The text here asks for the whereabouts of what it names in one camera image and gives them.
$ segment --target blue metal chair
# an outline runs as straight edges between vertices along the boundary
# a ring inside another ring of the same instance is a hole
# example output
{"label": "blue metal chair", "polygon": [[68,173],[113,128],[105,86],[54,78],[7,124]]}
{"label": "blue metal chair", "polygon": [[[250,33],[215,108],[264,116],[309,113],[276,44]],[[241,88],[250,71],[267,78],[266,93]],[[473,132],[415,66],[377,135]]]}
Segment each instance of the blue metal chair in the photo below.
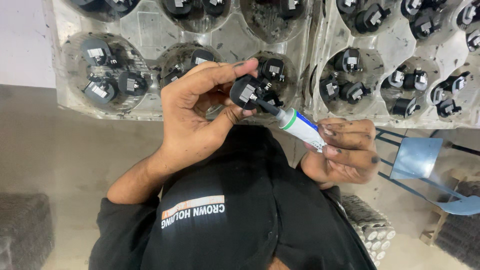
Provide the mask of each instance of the blue metal chair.
{"label": "blue metal chair", "polygon": [[[433,166],[437,159],[440,148],[442,147],[443,139],[441,138],[413,138],[403,136],[394,132],[390,132],[381,128],[376,128],[380,133],[377,134],[375,139],[387,142],[389,144],[395,145],[398,147],[398,152],[395,158],[395,163],[388,162],[384,159],[381,161],[385,164],[392,166],[392,172],[390,176],[378,172],[378,175],[387,179],[388,181],[400,186],[401,188],[433,203],[434,205],[440,207],[443,211],[455,215],[474,215],[480,213],[480,197],[478,196],[463,196],[458,192],[451,190],[450,188],[437,184],[428,179],[430,173],[432,172]],[[390,134],[396,137],[402,138],[402,142],[396,142],[385,137],[382,137],[383,134]],[[449,144],[451,148],[468,152],[471,154],[478,155],[478,151],[460,147],[457,145]],[[431,186],[440,189],[459,200],[449,201],[446,203],[437,202],[435,200],[429,199],[414,190],[413,188],[397,181],[396,179],[419,179]]]}

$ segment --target white wall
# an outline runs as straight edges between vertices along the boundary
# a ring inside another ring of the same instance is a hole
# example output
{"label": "white wall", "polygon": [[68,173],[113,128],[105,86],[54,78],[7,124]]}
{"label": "white wall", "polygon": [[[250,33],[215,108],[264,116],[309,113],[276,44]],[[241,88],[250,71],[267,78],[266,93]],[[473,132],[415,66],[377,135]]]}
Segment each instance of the white wall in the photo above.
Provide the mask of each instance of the white wall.
{"label": "white wall", "polygon": [[0,84],[55,88],[42,0],[0,2]]}

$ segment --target person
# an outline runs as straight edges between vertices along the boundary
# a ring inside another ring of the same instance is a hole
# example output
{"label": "person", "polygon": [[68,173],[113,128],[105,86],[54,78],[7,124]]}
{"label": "person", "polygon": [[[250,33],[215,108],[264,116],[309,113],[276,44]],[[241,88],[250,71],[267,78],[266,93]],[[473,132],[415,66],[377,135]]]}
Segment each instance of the person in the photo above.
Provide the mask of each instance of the person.
{"label": "person", "polygon": [[375,269],[334,186],[377,173],[373,123],[319,121],[328,145],[294,169],[269,129],[234,125],[256,110],[229,89],[257,65],[204,62],[161,90],[163,143],[102,199],[89,269]]}

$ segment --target hand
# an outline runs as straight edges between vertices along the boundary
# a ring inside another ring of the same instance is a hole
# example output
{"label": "hand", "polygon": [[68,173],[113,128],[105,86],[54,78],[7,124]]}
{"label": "hand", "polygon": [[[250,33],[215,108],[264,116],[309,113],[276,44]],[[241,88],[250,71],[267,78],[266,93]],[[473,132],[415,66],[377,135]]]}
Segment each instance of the hand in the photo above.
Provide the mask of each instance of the hand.
{"label": "hand", "polygon": [[[245,74],[257,76],[255,58],[235,64],[204,62],[161,91],[163,144],[155,154],[164,173],[177,172],[210,156],[225,141],[233,124],[256,110],[242,110],[229,98],[233,81]],[[205,118],[214,105],[227,106],[213,120]]]}
{"label": "hand", "polygon": [[311,151],[303,156],[300,165],[308,177],[319,182],[321,189],[338,182],[365,184],[377,174],[380,158],[372,121],[327,118],[317,124],[328,145],[322,148],[323,153],[318,153],[305,143]]}

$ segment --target stack of cylindrical parts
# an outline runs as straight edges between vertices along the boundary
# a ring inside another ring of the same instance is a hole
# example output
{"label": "stack of cylindrical parts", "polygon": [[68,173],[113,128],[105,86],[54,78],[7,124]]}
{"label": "stack of cylindrical parts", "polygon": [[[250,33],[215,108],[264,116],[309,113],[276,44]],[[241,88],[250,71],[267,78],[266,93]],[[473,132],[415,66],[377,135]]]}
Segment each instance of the stack of cylindrical parts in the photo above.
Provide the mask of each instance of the stack of cylindrical parts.
{"label": "stack of cylindrical parts", "polygon": [[348,216],[348,221],[365,245],[370,258],[376,267],[385,257],[386,249],[390,247],[395,229],[387,217],[371,208],[357,196],[343,196],[342,205]]}

